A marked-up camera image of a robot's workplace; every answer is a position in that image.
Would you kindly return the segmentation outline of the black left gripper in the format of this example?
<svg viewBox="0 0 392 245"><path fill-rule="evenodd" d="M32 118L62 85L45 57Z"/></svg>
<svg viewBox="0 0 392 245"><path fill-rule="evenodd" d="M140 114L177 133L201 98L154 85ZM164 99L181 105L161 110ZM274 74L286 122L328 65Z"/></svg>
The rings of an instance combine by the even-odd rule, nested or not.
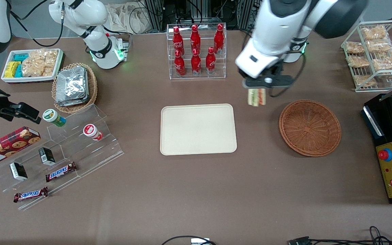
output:
<svg viewBox="0 0 392 245"><path fill-rule="evenodd" d="M243 70L239 69L240 75L244 78L242 85L247 88L247 93L251 93L251 89L264 88L267 92L271 92L272 88L289 88L294 79L292 76L283 75L283 68L280 66L273 66L264 69L257 78L252 78Z"/></svg>

